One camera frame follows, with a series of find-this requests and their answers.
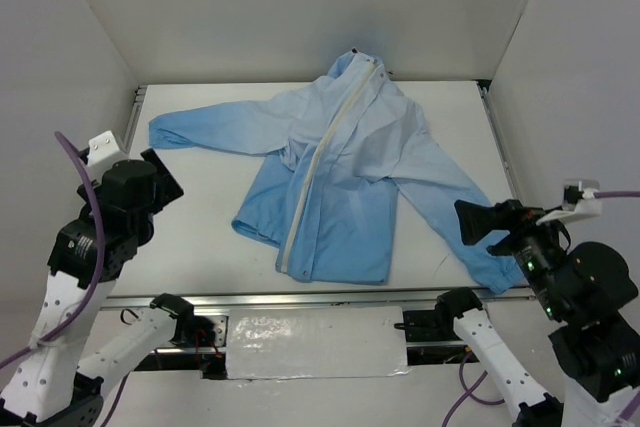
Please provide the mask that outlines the light blue zip jacket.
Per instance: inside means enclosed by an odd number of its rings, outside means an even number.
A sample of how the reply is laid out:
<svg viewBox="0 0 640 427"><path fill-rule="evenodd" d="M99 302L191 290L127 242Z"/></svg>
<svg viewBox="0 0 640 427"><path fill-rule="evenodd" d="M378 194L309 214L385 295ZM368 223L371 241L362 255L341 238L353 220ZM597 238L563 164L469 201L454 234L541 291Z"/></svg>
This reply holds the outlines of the light blue zip jacket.
<svg viewBox="0 0 640 427"><path fill-rule="evenodd" d="M397 201L406 199L494 293L519 283L514 259L488 242L462 242L454 208L487 196L439 146L423 108L357 50L307 86L268 100L225 102L155 117L155 149L206 148L263 164L232 220L240 235L278 251L275 267L300 282L388 280Z"/></svg>

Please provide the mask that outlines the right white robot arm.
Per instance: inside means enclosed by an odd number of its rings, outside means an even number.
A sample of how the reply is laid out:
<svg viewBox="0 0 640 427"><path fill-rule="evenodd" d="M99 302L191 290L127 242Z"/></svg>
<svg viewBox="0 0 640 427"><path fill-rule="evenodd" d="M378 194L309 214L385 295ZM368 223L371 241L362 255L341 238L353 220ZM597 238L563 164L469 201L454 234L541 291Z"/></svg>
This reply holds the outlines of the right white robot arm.
<svg viewBox="0 0 640 427"><path fill-rule="evenodd" d="M455 203L462 242L475 245L492 231L506 237L488 247L513 256L546 316L560 323L550 334L564 374L562 400L535 381L501 339L479 299L468 289L441 295L435 326L471 349L499 390L515 426L626 426L639 395L639 335L622 307L639 290L622 256L599 242L573 250L560 244L567 221L595 217L600 195L584 190L544 210L508 200L484 207Z"/></svg>

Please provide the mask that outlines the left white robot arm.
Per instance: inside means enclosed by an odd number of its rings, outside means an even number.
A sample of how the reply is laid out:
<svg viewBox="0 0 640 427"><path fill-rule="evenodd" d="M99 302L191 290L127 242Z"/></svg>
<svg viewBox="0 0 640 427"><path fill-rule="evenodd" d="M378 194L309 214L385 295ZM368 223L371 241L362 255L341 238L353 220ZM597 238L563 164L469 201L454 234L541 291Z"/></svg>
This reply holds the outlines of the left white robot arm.
<svg viewBox="0 0 640 427"><path fill-rule="evenodd" d="M215 339L211 320L164 293L121 334L83 353L126 262L152 239L154 216L184 191L147 149L113 162L97 181L84 179L77 193L85 204L56 235L39 318L1 391L4 426L92 426L106 396L153 350Z"/></svg>

